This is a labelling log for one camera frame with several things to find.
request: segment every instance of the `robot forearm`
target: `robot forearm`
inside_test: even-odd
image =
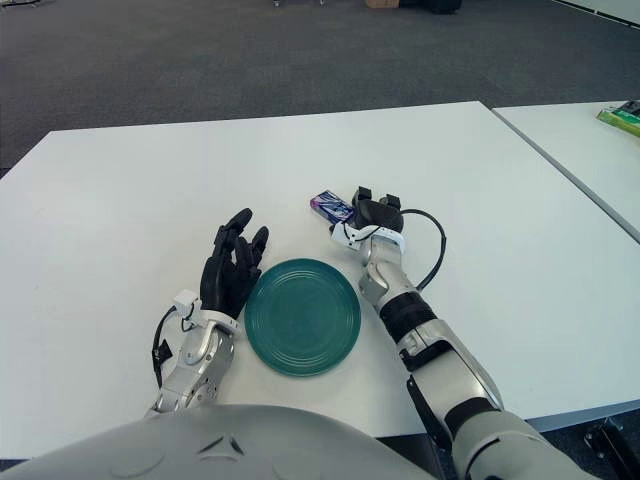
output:
[[[407,279],[397,244],[373,235],[361,252],[360,292],[396,342],[416,409],[438,446],[452,451],[459,478],[595,478],[503,410],[489,374]]]

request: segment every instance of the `green plate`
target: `green plate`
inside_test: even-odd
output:
[[[340,363],[356,343],[360,304],[335,268],[300,258],[260,277],[244,322],[264,363],[286,375],[316,375]]]

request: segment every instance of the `green box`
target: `green box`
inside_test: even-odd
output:
[[[622,107],[608,107],[598,114],[598,120],[640,137],[640,101],[627,102]]]

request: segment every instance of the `gray carpet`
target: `gray carpet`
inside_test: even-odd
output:
[[[5,169],[50,130],[639,93],[640,30],[549,0],[44,0],[0,45]]]

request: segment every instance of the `white table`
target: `white table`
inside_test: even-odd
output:
[[[251,206],[264,268],[313,257],[355,286],[353,252],[308,206],[358,185],[436,215],[449,243],[424,295],[506,405],[547,417],[640,398],[640,248],[480,103],[53,132],[0,181],[0,457],[140,418],[149,350],[173,295],[198,288],[217,226]],[[407,218],[410,278],[438,253]],[[289,405],[375,436],[423,430],[373,309],[333,371],[264,366],[245,339],[224,403]]]
[[[640,242],[640,138],[601,122],[624,102],[497,108],[494,112]]]

